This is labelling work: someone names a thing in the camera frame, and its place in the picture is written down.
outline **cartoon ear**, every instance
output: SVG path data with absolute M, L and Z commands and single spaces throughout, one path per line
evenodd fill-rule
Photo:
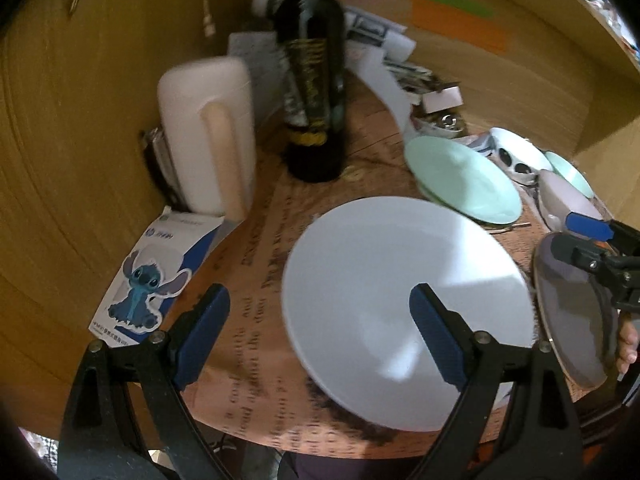
M 127 277 L 131 277 L 131 273 L 133 272 L 133 262 L 136 261 L 136 257 L 138 256 L 138 251 L 133 251 L 129 256 L 127 256 L 122 264 L 122 273 Z
M 156 296 L 163 296 L 165 298 L 170 298 L 172 296 L 177 296 L 182 292 L 184 287 L 189 283 L 191 279 L 191 269 L 183 269 L 174 279 L 170 282 L 165 283 L 164 285 L 156 288 L 154 294 Z

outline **wooden handle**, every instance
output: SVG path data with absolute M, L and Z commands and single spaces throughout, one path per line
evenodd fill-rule
M 246 218 L 248 211 L 244 202 L 244 186 L 233 118 L 228 108 L 216 101 L 205 104 L 200 116 L 209 134 L 209 145 L 225 207 L 225 218 L 240 222 Z

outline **orange sticky note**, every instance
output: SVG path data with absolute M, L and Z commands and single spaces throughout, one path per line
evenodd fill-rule
M 509 34 L 503 28 L 455 7 L 429 0 L 414 0 L 412 23 L 415 27 L 465 41 L 494 54 L 507 51 Z

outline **wine bottle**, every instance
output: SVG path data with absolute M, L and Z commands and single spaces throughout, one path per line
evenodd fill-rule
M 344 12 L 337 0 L 284 0 L 273 19 L 284 72 L 289 173 L 340 175 L 345 158 Z

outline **stitch cartoon character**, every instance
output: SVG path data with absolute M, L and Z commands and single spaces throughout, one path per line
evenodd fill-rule
M 122 264 L 122 273 L 129 280 L 131 290 L 120 303 L 112 304 L 108 313 L 121 323 L 151 330 L 160 322 L 161 314 L 153 312 L 147 301 L 153 296 L 172 298 L 180 294 L 191 277 L 191 270 L 183 269 L 170 282 L 161 285 L 162 274 L 155 263 L 133 268 L 137 256 L 138 251 L 133 251 Z

